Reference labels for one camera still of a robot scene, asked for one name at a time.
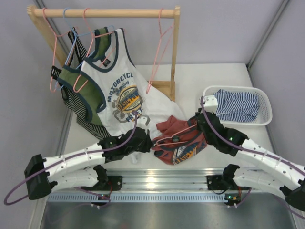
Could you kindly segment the red tank top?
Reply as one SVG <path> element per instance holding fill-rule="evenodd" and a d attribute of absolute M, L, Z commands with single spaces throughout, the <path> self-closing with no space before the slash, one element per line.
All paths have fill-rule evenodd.
<path fill-rule="evenodd" d="M 203 149 L 207 147 L 207 142 L 201 131 L 195 128 L 186 131 L 185 133 L 179 134 L 173 139 L 167 139 L 163 143 L 171 143 L 172 140 L 176 141 L 186 141 L 186 143 L 180 144 L 170 144 L 165 146 L 157 146 L 156 141 L 171 136 L 172 134 L 179 132 L 189 126 L 197 124 L 195 117 L 191 117 L 189 120 L 178 120 L 174 116 L 170 116 L 165 122 L 158 123 L 156 125 L 157 130 L 162 134 L 153 139 L 154 146 L 152 150 L 154 151 L 154 156 L 168 165 L 177 165 L 184 162 L 187 159 L 197 155 Z"/>

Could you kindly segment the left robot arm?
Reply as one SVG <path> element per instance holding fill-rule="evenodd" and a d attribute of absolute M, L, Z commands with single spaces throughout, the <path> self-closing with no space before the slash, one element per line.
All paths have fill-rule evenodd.
<path fill-rule="evenodd" d="M 108 183 L 104 164 L 134 152 L 148 153 L 152 146 L 149 130 L 137 127 L 63 156 L 35 155 L 24 171 L 28 198 L 36 200 L 72 187 L 104 189 Z"/>

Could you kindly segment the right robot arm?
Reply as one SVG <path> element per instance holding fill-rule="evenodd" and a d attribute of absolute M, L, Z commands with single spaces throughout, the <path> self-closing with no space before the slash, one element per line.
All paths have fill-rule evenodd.
<path fill-rule="evenodd" d="M 282 158 L 250 139 L 246 134 L 224 127 L 215 114 L 200 108 L 195 114 L 197 129 L 207 144 L 219 152 L 254 165 L 259 171 L 246 172 L 229 165 L 222 183 L 227 189 L 236 186 L 260 189 L 285 200 L 290 206 L 305 209 L 305 167 Z"/>

